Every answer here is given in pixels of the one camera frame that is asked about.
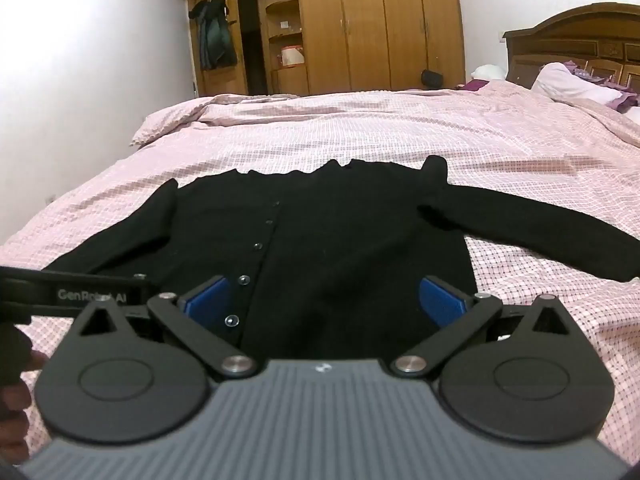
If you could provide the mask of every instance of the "cardigan button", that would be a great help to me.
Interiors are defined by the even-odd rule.
[[[235,326],[238,326],[238,324],[240,323],[240,319],[238,316],[236,316],[235,314],[232,314],[231,316],[226,316],[225,317],[225,325],[233,328]]]

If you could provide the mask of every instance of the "gray ribbed surface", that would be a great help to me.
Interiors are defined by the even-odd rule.
[[[33,480],[616,480],[625,464],[594,440],[509,448],[470,433],[419,381],[376,362],[272,362],[219,387],[199,417],[150,444],[57,440],[21,471]]]

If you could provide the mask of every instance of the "black circular disc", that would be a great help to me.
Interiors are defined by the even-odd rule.
[[[440,393],[464,422],[512,442],[593,434],[611,406],[610,378],[602,363],[564,350],[508,340],[468,348],[444,367]]]
[[[525,357],[499,365],[494,380],[502,391],[518,399],[545,400],[564,392],[569,374],[551,361]]]
[[[107,337],[87,338],[41,373],[35,397],[49,431],[91,444],[132,444],[199,411],[209,382],[195,358],[165,344],[133,338],[110,344]]]

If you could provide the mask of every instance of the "black bag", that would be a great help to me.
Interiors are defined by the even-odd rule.
[[[438,72],[432,72],[431,70],[423,70],[420,76],[422,84],[426,86],[427,90],[441,90],[444,85],[444,77]]]
[[[212,70],[238,63],[229,33],[226,16],[229,9],[224,0],[202,0],[189,13],[190,20],[198,24],[198,51],[200,66],[203,70]]]

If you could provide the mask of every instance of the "hanging jacket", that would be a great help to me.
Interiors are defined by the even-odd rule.
[[[238,63],[226,16],[224,0],[202,0],[189,13],[190,20],[198,24],[198,52],[203,70],[213,70]]]

